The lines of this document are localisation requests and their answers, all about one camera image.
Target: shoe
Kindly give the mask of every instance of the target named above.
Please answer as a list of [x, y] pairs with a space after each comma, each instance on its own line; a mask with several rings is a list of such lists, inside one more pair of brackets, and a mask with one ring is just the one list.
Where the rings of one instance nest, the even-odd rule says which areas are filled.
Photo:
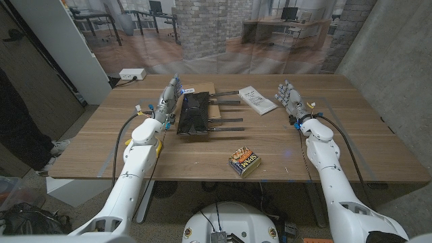
[[47, 177], [49, 169], [54, 165], [56, 160], [57, 157], [52, 157], [40, 171], [34, 171], [34, 172], [36, 172], [36, 175], [38, 176]]
[[52, 155], [61, 155], [62, 152], [68, 147], [70, 144], [70, 140], [63, 140], [63, 141], [52, 141], [54, 144], [54, 147], [51, 149]]

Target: brick column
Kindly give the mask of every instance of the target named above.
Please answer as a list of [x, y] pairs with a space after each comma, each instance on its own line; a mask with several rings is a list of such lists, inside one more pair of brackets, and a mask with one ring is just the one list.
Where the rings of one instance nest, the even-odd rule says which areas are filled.
[[377, 0], [347, 0], [321, 73], [334, 73]]
[[252, 0], [228, 0], [227, 38], [242, 35], [243, 21], [252, 16], [252, 4]]
[[185, 60], [226, 52], [227, 0], [175, 0]]

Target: white paper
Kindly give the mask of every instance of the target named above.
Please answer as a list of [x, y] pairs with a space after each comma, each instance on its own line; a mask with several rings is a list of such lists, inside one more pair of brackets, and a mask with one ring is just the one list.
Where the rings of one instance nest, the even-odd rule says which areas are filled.
[[254, 111], [256, 111], [259, 115], [264, 115], [267, 112], [277, 108], [275, 103], [263, 97], [252, 86], [239, 90], [238, 96], [242, 98], [242, 100], [250, 107], [252, 107], [252, 109], [254, 109]]

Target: office chair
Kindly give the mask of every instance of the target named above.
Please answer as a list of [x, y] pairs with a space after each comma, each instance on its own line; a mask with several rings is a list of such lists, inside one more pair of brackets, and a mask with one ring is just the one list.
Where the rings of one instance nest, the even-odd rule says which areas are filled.
[[[108, 5], [107, 5], [106, 3], [104, 3], [103, 6], [105, 7], [105, 12], [106, 12], [107, 14], [109, 14], [110, 16], [112, 16], [111, 11], [109, 11], [109, 7], [108, 7]], [[101, 20], [101, 18], [99, 18], [99, 20], [93, 21], [93, 23], [96, 24], [96, 25], [98, 25], [98, 26], [101, 26], [101, 25], [103, 25], [103, 24], [106, 24], [106, 25], [108, 26], [109, 35], [107, 35], [107, 36], [105, 37], [105, 39], [106, 39], [107, 42], [110, 41], [111, 37], [114, 37], [114, 38], [115, 38], [115, 36], [111, 33], [111, 28], [109, 27], [109, 24], [114, 24], [114, 22], [111, 23], [111, 22], [109, 21], [108, 17], [105, 17], [105, 20]]]
[[[302, 22], [302, 24], [304, 24], [304, 23], [306, 23], [306, 22], [309, 22], [310, 20], [311, 20], [311, 17], [312, 17], [312, 13], [309, 13], [309, 12], [302, 12], [302, 15], [300, 16], [300, 22]], [[292, 38], [293, 38], [293, 40], [294, 40], [294, 33], [298, 33], [298, 36], [297, 36], [297, 38], [296, 38], [296, 42], [292, 45], [292, 47], [295, 47], [296, 46], [296, 44], [297, 44], [297, 41], [298, 41], [298, 39], [300, 38], [300, 33], [302, 32], [302, 29], [301, 28], [299, 28], [299, 27], [289, 27], [288, 28], [288, 34], [292, 34]], [[283, 40], [283, 43], [285, 44], [285, 41], [286, 41], [286, 37], [287, 37], [287, 34], [285, 35], [285, 38], [284, 38], [284, 40]]]

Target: cardboard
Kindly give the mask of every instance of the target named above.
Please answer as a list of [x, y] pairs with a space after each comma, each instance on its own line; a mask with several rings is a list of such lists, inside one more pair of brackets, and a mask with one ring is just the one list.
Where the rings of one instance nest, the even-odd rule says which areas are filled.
[[[184, 90], [188, 90], [193, 88], [194, 92], [191, 93], [199, 93], [199, 92], [209, 92], [210, 94], [215, 94], [215, 84], [212, 82], [209, 83], [204, 83], [204, 84], [189, 84], [189, 85], [183, 85], [182, 87]], [[180, 96], [180, 98], [177, 101], [177, 107], [174, 110], [174, 114], [175, 114], [175, 128], [177, 129], [177, 124], [180, 118], [180, 111], [182, 110], [182, 105], [183, 105], [183, 95]], [[221, 117], [221, 112], [219, 110], [219, 106], [218, 105], [209, 105], [209, 119], [220, 119]], [[221, 122], [212, 122], [209, 123], [209, 127], [213, 127], [213, 126], [220, 126], [222, 125]]]

